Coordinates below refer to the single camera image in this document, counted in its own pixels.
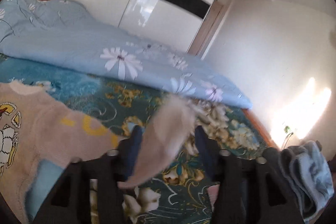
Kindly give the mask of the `fuzzy beige cartoon sweater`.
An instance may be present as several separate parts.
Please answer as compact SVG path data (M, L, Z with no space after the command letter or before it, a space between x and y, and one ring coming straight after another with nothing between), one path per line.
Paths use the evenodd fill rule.
M28 221L25 195L41 160L65 167L75 156L96 159L121 141L98 120L38 86L1 84L1 110L1 194L22 223ZM194 125L188 103L167 97L146 126L133 174L119 186L134 188L168 167Z

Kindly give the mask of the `grey blue folded clothes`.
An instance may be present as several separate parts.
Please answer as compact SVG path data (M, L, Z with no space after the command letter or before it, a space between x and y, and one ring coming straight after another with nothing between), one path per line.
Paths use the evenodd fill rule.
M262 156L295 195L303 221L315 219L334 195L331 171L318 144L308 141L282 151L269 147Z

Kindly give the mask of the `teal floral bed blanket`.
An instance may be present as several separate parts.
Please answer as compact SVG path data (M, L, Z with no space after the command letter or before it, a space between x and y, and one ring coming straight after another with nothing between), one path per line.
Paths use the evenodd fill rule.
M209 223L212 183L190 121L236 156L253 159L266 149L238 107L2 55L1 194L21 223L33 223L73 157L96 159L143 128L123 184L127 223Z

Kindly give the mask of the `light blue floral duvet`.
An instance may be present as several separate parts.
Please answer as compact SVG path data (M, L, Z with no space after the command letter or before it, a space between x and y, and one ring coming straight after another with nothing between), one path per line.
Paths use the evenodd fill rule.
M1 53L248 109L201 59L96 20L69 0L2 0Z

